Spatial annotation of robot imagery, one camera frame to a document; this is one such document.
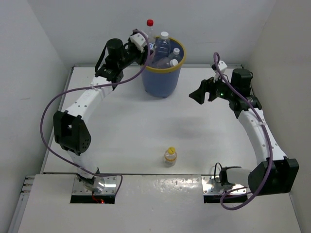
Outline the red cap red label bottle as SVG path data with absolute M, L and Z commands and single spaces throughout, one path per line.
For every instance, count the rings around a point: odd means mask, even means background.
M 156 36 L 153 30 L 154 21 L 152 19 L 148 19 L 146 21 L 146 30 L 145 33 L 148 35 L 150 50 L 155 52 L 155 44 L 156 44 Z

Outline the cream translucent plastic bottle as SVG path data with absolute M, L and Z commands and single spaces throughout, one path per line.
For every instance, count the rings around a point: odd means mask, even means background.
M 170 54 L 171 46 L 168 32 L 161 32 L 155 44 L 154 60 L 157 62 Z

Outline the pineapple juice bottle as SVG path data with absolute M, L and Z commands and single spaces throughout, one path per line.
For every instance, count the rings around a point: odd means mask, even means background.
M 170 59 L 168 57 L 162 58 L 158 60 L 157 62 L 153 63 L 152 67 L 157 68 L 157 69 L 166 69 L 166 68 L 171 68 L 175 67 L 178 65 L 178 60 L 176 59 Z

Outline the water bottle blue white label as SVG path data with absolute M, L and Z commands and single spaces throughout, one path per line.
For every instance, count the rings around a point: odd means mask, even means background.
M 172 53 L 169 55 L 170 60 L 175 59 L 178 62 L 181 61 L 181 56 L 180 56 L 180 49 L 179 48 L 174 48 Z

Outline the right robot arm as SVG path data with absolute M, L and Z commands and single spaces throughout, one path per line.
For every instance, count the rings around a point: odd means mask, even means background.
M 232 72 L 230 85 L 222 80 L 214 81 L 213 77 L 202 80 L 197 90 L 189 97 L 199 104 L 222 98 L 229 102 L 230 109 L 244 127 L 253 150 L 257 167 L 253 170 L 240 166 L 223 167 L 220 172 L 221 185 L 239 183 L 248 187 L 254 193 L 262 181 L 265 182 L 259 195 L 289 193 L 299 170 L 298 161 L 288 158 L 275 141 L 267 123 L 264 120 L 262 105 L 259 99 L 251 95 L 251 71 L 236 68 Z

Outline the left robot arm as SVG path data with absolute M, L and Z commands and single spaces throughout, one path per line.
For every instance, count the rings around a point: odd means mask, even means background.
M 123 70 L 134 62 L 144 64 L 149 53 L 149 44 L 141 34 L 131 36 L 125 44 L 117 38 L 108 40 L 95 65 L 89 89 L 65 111 L 57 111 L 53 116 L 55 142 L 70 155 L 78 166 L 78 180 L 90 190 L 96 187 L 99 168 L 86 158 L 91 144 L 87 122 L 122 80 Z

